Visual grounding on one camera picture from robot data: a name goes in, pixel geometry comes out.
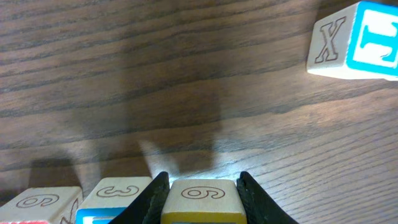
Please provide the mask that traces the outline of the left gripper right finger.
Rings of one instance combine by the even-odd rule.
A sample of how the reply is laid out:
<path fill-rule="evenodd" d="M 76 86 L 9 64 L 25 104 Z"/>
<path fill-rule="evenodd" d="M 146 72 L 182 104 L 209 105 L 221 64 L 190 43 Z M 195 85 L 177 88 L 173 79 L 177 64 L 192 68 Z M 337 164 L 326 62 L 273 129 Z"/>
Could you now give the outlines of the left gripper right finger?
<path fill-rule="evenodd" d="M 278 206 L 250 173 L 241 172 L 236 184 L 248 224 L 298 224 Z"/>

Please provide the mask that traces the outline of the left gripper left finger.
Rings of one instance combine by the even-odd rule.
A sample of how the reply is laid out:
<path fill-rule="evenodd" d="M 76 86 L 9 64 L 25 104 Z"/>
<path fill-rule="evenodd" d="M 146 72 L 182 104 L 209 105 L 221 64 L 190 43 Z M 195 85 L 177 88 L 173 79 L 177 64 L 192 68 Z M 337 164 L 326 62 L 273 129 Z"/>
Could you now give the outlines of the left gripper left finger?
<path fill-rule="evenodd" d="M 169 192 L 169 174 L 163 171 L 109 224 L 160 224 Z"/>

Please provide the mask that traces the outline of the yellow block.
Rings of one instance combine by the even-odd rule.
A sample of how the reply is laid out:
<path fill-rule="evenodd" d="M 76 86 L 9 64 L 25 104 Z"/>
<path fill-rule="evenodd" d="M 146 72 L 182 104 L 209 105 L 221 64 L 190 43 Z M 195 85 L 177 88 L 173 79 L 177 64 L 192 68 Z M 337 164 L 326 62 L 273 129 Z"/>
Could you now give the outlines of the yellow block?
<path fill-rule="evenodd" d="M 161 224 L 247 224 L 236 184 L 225 179 L 175 180 L 162 209 Z"/>

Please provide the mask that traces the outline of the blue P block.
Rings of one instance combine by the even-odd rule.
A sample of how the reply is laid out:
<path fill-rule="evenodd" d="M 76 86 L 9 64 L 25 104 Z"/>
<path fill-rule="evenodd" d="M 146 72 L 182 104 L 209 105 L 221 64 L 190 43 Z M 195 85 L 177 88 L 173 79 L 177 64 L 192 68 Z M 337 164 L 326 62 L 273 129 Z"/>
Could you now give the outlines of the blue P block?
<path fill-rule="evenodd" d="M 99 181 L 76 212 L 76 224 L 108 224 L 152 182 L 151 177 L 107 177 Z"/>

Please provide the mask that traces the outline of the red I block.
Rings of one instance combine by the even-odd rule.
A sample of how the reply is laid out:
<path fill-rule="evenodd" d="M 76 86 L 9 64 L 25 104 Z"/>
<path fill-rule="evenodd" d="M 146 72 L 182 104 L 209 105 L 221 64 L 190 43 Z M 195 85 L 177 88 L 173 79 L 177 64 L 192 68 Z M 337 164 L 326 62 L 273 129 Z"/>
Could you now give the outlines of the red I block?
<path fill-rule="evenodd" d="M 1 224 L 74 224 L 81 187 L 29 188 L 1 207 Z"/>

